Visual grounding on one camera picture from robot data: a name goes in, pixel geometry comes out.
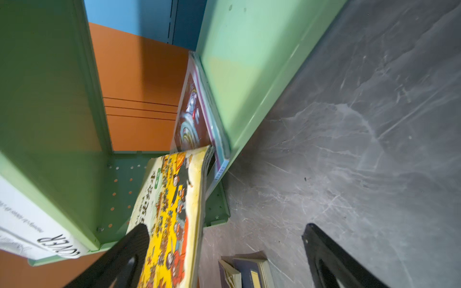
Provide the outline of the white book brown bars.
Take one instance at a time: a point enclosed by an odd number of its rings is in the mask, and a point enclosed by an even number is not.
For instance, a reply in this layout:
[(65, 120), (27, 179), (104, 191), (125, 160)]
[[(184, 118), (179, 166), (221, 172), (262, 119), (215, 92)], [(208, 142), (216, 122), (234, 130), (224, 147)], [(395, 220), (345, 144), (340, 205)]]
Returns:
[(1, 250), (23, 258), (40, 260), (54, 256), (52, 252), (40, 248), (26, 240), (18, 238), (5, 230), (1, 230)]

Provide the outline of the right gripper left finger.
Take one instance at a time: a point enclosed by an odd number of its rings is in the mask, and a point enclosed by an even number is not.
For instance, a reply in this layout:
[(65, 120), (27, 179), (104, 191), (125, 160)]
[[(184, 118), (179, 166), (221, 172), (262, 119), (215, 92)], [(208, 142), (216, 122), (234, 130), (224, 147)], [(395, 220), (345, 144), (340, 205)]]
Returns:
[(66, 286), (68, 288), (136, 288), (149, 243), (147, 226), (137, 225)]

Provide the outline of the white LOVER book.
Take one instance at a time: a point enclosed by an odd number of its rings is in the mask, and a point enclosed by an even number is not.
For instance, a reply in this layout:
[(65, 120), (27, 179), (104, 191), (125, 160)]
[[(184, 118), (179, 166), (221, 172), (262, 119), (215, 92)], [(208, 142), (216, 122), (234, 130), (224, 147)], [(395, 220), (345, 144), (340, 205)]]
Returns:
[(1, 178), (1, 230), (62, 258), (79, 258), (88, 249), (8, 181)]

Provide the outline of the light blue book underneath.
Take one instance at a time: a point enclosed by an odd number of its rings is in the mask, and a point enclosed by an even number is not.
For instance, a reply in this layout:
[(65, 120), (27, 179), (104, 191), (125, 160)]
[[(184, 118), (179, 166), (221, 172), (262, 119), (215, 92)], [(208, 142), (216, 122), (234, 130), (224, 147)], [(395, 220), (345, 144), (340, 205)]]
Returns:
[(189, 52), (170, 151), (183, 152), (208, 145), (214, 148), (214, 160), (207, 173), (207, 197), (230, 164), (231, 148), (199, 56)]

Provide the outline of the yellow Chinese history picture book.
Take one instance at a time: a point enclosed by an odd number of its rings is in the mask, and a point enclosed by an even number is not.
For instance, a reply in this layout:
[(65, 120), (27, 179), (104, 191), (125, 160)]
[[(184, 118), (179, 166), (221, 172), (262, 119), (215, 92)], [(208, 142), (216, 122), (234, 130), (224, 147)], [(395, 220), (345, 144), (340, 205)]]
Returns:
[(144, 224), (150, 243), (138, 287), (195, 288), (212, 146), (152, 158), (128, 231)]

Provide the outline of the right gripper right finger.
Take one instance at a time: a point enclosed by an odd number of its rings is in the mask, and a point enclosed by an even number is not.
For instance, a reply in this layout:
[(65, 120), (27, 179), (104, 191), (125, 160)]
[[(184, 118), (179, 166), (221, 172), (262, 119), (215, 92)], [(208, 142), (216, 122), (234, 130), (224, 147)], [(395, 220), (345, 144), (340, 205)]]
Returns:
[(387, 287), (316, 224), (306, 225), (302, 240), (316, 288)]

